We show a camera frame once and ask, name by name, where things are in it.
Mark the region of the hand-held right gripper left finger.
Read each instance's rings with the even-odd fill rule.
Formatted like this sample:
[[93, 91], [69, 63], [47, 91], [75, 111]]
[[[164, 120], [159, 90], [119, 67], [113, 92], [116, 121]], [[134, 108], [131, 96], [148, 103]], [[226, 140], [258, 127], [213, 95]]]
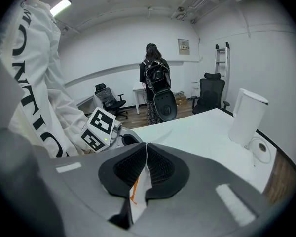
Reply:
[[65, 237], [146, 237], [144, 230], [126, 230], [109, 221], [121, 212], [125, 199], [110, 195], [98, 177], [102, 163], [144, 146], [137, 143], [97, 154], [51, 159], [50, 189]]

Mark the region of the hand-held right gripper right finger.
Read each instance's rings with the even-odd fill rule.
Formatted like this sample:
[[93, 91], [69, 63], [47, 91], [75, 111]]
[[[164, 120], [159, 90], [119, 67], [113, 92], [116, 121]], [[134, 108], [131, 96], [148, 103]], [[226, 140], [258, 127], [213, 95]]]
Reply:
[[[279, 209], [257, 189], [220, 163], [164, 145], [154, 144], [181, 158], [189, 167], [185, 186], [168, 199], [150, 200], [134, 224], [141, 237], [260, 237], [274, 222]], [[255, 215], [240, 227], [216, 191], [228, 184]]]

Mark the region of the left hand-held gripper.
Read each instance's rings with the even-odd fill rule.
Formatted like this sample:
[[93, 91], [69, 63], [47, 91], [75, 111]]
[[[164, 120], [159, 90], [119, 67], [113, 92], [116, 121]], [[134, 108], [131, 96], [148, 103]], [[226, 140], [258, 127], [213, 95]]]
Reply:
[[122, 137], [125, 135], [132, 135], [138, 142], [162, 144], [172, 133], [173, 129], [124, 129], [115, 115], [96, 107], [80, 132], [80, 137], [87, 145], [84, 153], [89, 154], [123, 147]]

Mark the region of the white paper sheet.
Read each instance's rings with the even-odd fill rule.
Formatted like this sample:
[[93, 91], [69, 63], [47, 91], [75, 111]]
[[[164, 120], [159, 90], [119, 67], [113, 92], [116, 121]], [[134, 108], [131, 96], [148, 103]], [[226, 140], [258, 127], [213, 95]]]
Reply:
[[131, 209], [131, 218], [132, 223], [136, 223], [136, 221], [140, 218], [140, 216], [143, 214], [145, 209], [147, 208], [147, 202], [146, 202], [146, 192], [152, 188], [151, 183], [151, 175], [149, 168], [147, 165], [144, 166], [142, 172], [139, 175], [139, 193], [137, 194], [138, 198], [138, 204], [134, 205], [130, 199], [130, 209]]

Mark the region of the person's left forearm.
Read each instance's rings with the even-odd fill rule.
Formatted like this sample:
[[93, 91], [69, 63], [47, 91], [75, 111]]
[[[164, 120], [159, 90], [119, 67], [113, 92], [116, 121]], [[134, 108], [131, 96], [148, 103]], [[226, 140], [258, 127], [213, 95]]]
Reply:
[[84, 112], [71, 99], [55, 100], [49, 97], [48, 100], [53, 127], [66, 154], [77, 156], [92, 153], [93, 150], [80, 135], [87, 121]]

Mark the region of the white desk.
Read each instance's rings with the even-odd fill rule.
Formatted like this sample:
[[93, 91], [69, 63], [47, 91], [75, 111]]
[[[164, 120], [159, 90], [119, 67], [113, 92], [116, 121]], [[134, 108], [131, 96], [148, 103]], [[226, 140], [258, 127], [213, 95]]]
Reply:
[[144, 105], [146, 103], [146, 90], [142, 86], [140, 87], [134, 87], [133, 88], [133, 97], [135, 101], [135, 107], [136, 107], [136, 113], [139, 115], [140, 110], [139, 107], [140, 105]]
[[82, 98], [76, 99], [74, 102], [77, 105], [77, 107], [81, 111], [83, 111], [85, 114], [92, 113], [97, 107], [95, 95], [82, 97]]

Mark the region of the stack of cardboard boxes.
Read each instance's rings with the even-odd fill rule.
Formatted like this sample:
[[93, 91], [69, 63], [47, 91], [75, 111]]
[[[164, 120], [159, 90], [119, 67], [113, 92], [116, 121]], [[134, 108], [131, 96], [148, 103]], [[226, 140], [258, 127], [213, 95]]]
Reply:
[[187, 104], [187, 97], [185, 96], [183, 91], [178, 91], [174, 93], [176, 103], [178, 106], [186, 105]]

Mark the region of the black headrest office chair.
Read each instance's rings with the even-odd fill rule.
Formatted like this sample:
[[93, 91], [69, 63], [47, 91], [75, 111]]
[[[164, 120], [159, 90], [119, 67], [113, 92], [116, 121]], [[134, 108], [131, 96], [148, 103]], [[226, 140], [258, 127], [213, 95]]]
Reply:
[[221, 102], [224, 104], [223, 111], [230, 106], [229, 102], [222, 101], [225, 81], [221, 77], [220, 73], [205, 73], [204, 78], [200, 79], [199, 97], [191, 96], [193, 114], [199, 114], [212, 109], [221, 109]]

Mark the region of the white kettle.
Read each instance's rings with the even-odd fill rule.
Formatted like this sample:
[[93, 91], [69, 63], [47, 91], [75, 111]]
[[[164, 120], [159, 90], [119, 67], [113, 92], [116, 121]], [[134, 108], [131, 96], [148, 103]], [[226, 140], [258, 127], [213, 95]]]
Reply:
[[246, 89], [239, 89], [233, 110], [234, 121], [228, 132], [230, 140], [246, 147], [252, 140], [269, 101]]

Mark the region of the aluminium ladder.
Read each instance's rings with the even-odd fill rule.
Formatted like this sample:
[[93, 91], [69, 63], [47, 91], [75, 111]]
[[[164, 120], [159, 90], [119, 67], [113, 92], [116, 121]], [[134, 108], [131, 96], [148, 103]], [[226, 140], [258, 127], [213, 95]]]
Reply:
[[215, 73], [220, 73], [221, 79], [225, 82], [222, 100], [226, 101], [230, 75], [230, 45], [228, 42], [225, 43], [224, 48], [220, 48], [218, 44], [215, 45]]

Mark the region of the person in white printed clothing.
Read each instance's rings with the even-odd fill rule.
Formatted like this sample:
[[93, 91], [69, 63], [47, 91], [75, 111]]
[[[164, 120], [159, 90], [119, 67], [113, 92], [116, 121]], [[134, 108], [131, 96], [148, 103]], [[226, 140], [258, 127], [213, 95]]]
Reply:
[[23, 91], [8, 127], [53, 158], [69, 155], [53, 127], [48, 98], [73, 100], [64, 87], [60, 35], [49, 5], [39, 0], [17, 0], [0, 24], [0, 58]]

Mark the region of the white ceiling pipes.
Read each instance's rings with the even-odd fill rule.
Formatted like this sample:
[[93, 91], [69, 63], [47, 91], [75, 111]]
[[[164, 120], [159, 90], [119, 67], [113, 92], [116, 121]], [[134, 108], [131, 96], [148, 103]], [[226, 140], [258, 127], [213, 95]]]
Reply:
[[225, 1], [227, 0], [183, 0], [170, 16], [170, 19], [185, 21], [194, 25], [206, 13]]

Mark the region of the ceiling tube light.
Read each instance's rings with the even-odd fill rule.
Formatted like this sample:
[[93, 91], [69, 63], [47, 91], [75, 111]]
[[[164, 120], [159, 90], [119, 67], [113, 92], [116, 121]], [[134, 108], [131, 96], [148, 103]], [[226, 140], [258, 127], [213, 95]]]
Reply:
[[64, 9], [69, 7], [72, 4], [70, 0], [61, 0], [59, 3], [57, 3], [54, 7], [51, 8], [50, 12], [52, 16], [56, 16], [60, 12], [62, 12]]

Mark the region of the grey wall panel box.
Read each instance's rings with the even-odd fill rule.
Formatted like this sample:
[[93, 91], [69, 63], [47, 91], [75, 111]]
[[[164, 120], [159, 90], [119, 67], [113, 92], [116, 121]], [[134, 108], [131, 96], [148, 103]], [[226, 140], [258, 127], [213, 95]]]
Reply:
[[190, 55], [189, 40], [178, 39], [179, 55]]

